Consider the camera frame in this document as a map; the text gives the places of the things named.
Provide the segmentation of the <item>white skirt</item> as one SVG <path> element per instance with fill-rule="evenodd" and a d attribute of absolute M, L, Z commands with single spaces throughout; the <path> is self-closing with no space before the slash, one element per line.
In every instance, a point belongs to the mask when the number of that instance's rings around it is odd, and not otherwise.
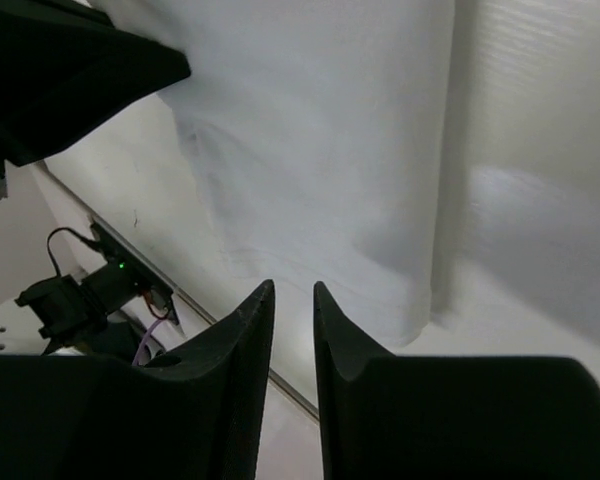
<path fill-rule="evenodd" d="M 403 345 L 429 320 L 451 1 L 104 1 L 121 30 L 182 51 L 162 92 L 239 277 L 325 282 Z"/>

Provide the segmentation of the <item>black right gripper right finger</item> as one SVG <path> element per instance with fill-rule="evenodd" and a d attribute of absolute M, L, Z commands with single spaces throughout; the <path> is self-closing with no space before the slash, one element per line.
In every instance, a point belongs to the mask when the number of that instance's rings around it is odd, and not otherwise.
<path fill-rule="evenodd" d="M 314 298 L 328 479 L 600 479 L 600 386 L 553 356 L 398 356 Z"/>

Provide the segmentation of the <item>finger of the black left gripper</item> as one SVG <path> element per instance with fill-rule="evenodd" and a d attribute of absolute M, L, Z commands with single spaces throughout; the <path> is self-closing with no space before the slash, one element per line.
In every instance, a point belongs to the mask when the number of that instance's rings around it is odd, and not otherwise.
<path fill-rule="evenodd" d="M 71 147 L 191 74 L 185 56 L 75 1 L 0 1 L 0 160 Z"/>

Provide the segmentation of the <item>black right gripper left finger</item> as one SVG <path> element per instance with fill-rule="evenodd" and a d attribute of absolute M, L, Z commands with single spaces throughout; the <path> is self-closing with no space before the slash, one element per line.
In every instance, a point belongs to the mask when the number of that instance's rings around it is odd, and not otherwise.
<path fill-rule="evenodd" d="M 0 479 L 251 479 L 275 312 L 272 281 L 143 366 L 0 355 Z"/>

